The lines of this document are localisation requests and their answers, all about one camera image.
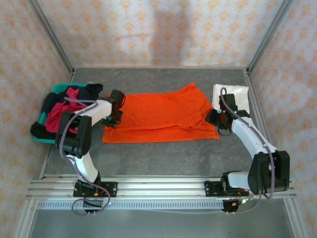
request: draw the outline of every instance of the patterned wallpaper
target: patterned wallpaper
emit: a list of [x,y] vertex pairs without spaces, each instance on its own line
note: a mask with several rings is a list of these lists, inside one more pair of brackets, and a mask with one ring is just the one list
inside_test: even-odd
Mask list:
[[39,0],[74,67],[247,67],[282,0]]
[[252,80],[276,147],[291,156],[291,178],[311,237],[317,234],[317,2],[297,0]]
[[0,237],[11,238],[47,146],[30,135],[42,101],[69,79],[26,0],[0,0]]

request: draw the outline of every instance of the black mounting plate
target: black mounting plate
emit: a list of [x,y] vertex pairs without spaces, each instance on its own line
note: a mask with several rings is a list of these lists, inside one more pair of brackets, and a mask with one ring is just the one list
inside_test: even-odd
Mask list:
[[[99,186],[105,188],[109,193],[110,197],[116,197],[117,196],[117,190],[118,190],[118,183],[117,182],[100,182],[98,184]],[[108,197],[108,195],[103,192],[101,195],[95,196],[95,189],[82,187],[80,183],[77,181],[75,183],[74,193],[73,197],[84,197],[84,198],[99,198],[99,197]]]
[[234,202],[239,202],[239,200],[223,200],[223,209],[224,212],[236,212],[239,209],[239,206],[233,206]]
[[223,190],[223,181],[205,181],[206,197],[248,197],[249,192],[240,188]]

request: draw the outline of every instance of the white towel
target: white towel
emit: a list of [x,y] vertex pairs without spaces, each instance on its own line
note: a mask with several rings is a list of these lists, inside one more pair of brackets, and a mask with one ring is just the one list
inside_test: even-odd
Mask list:
[[248,90],[249,87],[239,86],[239,85],[221,85],[215,84],[213,86],[213,96],[212,96],[212,107],[217,111],[220,111],[219,96],[220,89],[225,87],[227,89],[227,94],[233,93],[238,110],[246,110],[250,113],[249,100],[248,100]]

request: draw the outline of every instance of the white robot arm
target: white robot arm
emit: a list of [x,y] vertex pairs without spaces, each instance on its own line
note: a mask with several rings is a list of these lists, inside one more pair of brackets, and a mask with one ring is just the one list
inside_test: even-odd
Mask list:
[[[91,157],[90,147],[92,139],[92,126],[103,119],[103,124],[116,127],[123,114],[119,109],[123,106],[125,96],[118,90],[113,90],[110,97],[97,100],[94,104],[76,111],[64,112],[56,134],[55,144],[60,151],[66,154],[76,172],[78,181],[75,191],[80,197],[94,197],[102,194],[101,176],[95,168]],[[69,129],[77,129],[77,134]]]
[[286,191],[289,187],[289,155],[278,151],[255,127],[250,115],[245,110],[238,110],[233,94],[219,97],[221,112],[211,110],[206,121],[220,128],[229,129],[236,134],[248,149],[253,159],[248,172],[226,172],[223,174],[224,190],[245,189],[253,194],[266,194],[274,191]]

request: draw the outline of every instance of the laundry basket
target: laundry basket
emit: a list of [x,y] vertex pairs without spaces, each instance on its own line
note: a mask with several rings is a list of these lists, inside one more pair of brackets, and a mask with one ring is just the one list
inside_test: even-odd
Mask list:
[[[85,87],[86,85],[87,85],[86,83],[60,83],[60,84],[57,84],[53,88],[52,92],[58,94],[58,93],[64,92],[66,90],[66,88],[69,87],[69,86]],[[42,112],[38,123],[41,124],[41,125],[44,125],[47,117],[48,117],[48,114],[45,113],[45,112]],[[36,140],[36,141],[42,142],[42,143],[47,143],[47,144],[54,144],[55,143],[55,140],[41,139],[41,138],[37,138],[35,136],[33,136],[33,139]]]

